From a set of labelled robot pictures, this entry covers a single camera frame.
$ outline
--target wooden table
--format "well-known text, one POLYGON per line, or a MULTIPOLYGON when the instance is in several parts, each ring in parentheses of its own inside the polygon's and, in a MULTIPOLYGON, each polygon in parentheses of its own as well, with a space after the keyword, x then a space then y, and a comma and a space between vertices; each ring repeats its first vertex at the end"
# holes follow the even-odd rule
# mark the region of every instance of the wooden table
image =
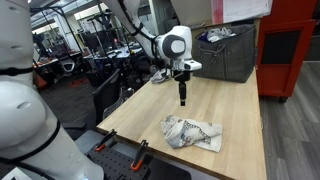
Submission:
POLYGON ((222 179, 266 179, 255 71, 245 84, 191 77, 185 107, 180 106, 176 81, 149 82, 98 128, 115 129, 129 142, 146 139, 155 153, 222 179), (172 149, 160 127, 160 121, 170 114, 222 124, 221 151, 195 146, 172 149))

